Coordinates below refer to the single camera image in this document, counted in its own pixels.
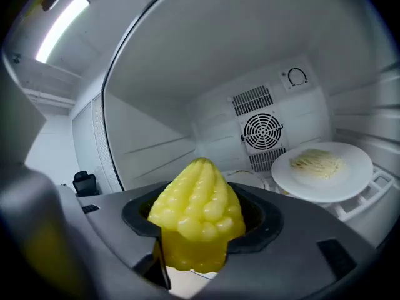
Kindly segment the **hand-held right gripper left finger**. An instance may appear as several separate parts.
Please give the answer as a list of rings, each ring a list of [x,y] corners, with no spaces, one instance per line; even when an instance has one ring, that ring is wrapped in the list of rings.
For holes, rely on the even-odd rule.
[[[170,300],[102,241],[67,186],[23,166],[0,166],[4,299]]]

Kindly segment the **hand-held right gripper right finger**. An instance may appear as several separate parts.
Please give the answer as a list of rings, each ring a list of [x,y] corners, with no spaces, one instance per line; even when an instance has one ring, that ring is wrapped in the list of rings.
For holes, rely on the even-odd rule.
[[[376,250],[325,209],[235,184],[246,235],[229,243],[217,274],[176,271],[174,293],[190,300],[305,300],[351,282]]]

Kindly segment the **pile of pale noodles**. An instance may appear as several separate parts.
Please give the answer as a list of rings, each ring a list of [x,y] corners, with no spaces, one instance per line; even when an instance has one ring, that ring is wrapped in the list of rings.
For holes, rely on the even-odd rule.
[[[329,179],[345,167],[345,161],[329,151],[307,149],[290,159],[290,166],[304,174]]]

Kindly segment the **long ceiling light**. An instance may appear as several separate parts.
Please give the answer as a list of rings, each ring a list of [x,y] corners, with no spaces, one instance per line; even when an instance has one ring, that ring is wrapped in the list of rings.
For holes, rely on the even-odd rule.
[[[90,5],[89,0],[72,0],[45,35],[35,60],[46,63],[54,47],[73,21]]]

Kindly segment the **black office chair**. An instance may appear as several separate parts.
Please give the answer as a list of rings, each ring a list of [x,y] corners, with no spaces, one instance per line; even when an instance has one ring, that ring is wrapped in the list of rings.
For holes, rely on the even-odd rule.
[[[79,198],[97,196],[100,194],[95,175],[88,174],[87,171],[76,173],[72,184],[76,190],[76,196]]]

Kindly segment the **yellow corn cob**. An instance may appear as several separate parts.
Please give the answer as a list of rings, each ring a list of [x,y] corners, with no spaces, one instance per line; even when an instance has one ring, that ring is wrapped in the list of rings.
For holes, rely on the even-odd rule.
[[[147,219],[161,228],[166,266],[180,271],[219,272],[228,243],[246,232],[236,193],[205,157],[167,185]]]

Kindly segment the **black mini fridge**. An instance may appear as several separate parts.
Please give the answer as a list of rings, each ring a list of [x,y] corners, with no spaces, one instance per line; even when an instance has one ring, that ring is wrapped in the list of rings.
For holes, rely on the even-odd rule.
[[[152,0],[102,86],[119,185],[171,181],[198,157],[271,175],[303,144],[351,144],[395,180],[344,222],[383,248],[400,231],[400,33],[384,13],[378,0]]]

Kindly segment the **white plate with noodles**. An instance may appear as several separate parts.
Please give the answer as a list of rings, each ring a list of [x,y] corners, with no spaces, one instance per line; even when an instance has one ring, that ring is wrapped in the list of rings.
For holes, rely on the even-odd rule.
[[[329,179],[304,174],[290,166],[290,159],[307,149],[329,151],[345,161],[345,167]],[[312,203],[338,203],[361,193],[373,175],[371,158],[362,149],[343,142],[312,142],[279,156],[272,164],[276,184],[294,197]]]

